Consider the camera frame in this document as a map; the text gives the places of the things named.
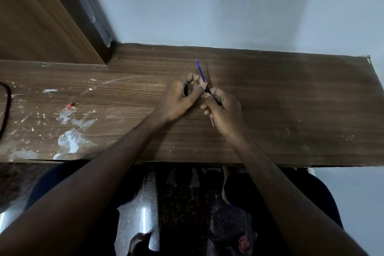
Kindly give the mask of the person's right hand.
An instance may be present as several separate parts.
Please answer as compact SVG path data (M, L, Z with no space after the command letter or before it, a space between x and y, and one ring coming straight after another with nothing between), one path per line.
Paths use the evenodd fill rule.
M248 134L240 102L222 89L212 88L210 92L215 103L204 103L203 100L201 108L204 114L212 113L215 127L233 147L242 145Z

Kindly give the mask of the person's left forearm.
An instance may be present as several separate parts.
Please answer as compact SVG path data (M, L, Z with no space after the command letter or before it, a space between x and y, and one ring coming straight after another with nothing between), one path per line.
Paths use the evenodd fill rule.
M73 255L151 138L172 120L157 108L48 191L0 234L0 256Z

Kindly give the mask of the person's left hand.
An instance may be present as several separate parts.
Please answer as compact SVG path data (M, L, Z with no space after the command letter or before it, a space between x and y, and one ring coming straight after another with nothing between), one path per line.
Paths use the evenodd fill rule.
M163 91L160 102L154 111L160 121L167 124L187 112L194 105L194 103L189 103L190 89L195 83L200 84L202 82L201 76L193 73L171 80Z

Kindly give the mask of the brown wooden door panel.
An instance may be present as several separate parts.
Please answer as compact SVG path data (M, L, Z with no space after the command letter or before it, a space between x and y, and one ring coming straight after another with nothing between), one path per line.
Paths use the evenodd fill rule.
M0 60L106 65L111 55L80 0L0 0Z

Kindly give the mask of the grey metal door strip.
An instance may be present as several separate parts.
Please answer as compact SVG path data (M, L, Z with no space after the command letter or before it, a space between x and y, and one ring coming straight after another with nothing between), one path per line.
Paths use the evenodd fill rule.
M112 38L104 28L103 24L101 23L101 20L97 15L96 11L94 10L90 0L79 0L79 2L82 8L84 9L85 13L87 14L91 24L94 25L99 35L101 36L106 47L110 48L112 43Z

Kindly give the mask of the person's right forearm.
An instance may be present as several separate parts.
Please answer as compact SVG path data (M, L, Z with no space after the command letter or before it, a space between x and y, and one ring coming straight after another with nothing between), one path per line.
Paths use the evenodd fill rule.
M368 256L309 200L248 137L227 138L295 256Z

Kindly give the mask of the blue pen refill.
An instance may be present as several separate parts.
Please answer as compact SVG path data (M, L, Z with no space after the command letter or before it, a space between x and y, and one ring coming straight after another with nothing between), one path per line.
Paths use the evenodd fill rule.
M208 83L207 83L207 81L206 81L205 78L204 78L203 71L202 71L201 66L200 66L200 63L199 63L199 61L198 61L197 59L196 59L196 63L197 63L197 67L198 67L198 69L199 69L200 76L201 76L203 82L206 84L205 91L206 91L207 93L211 94L210 89L209 89L209 86L208 86ZM209 117L210 117L212 126L215 127L215 125L214 125L214 119L213 119L213 115L212 115L212 113L209 114Z

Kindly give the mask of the shiny metal furniture leg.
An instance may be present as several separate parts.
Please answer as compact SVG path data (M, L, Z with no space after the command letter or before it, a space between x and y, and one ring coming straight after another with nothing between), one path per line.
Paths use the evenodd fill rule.
M137 196L118 211L116 256L136 256L141 245L151 253L158 253L161 244L155 171L144 176Z

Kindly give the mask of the person's dark trousers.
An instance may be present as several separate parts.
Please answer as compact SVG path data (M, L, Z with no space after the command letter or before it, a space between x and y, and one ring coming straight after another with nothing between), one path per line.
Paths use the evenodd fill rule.
M88 162L88 160L67 161L45 173L33 187L25 211ZM85 256L86 253L93 255L94 252L91 250L103 250L107 255L116 255L114 242L118 229L118 207L134 199L146 171L145 165L134 165L127 172L110 205L83 243L81 249L84 251L80 252L80 255ZM212 189L217 191L223 181L223 192L229 205L243 210L252 217L252 233L257 235L253 256L291 256L287 244L249 174L241 173L236 167L224 166L223 171L222 174L217 171L198 172L200 182L204 181L204 184L198 188L198 192L208 195ZM308 199L343 228L335 200L321 180L302 169L282 168L281 171ZM213 207L212 199L208 198L205 210L193 211L189 203L184 203L188 197L191 201L192 193L186 191L184 187L181 191L166 195L165 206L161 208L160 254L163 256L201 255L200 246L209 239L208 207Z

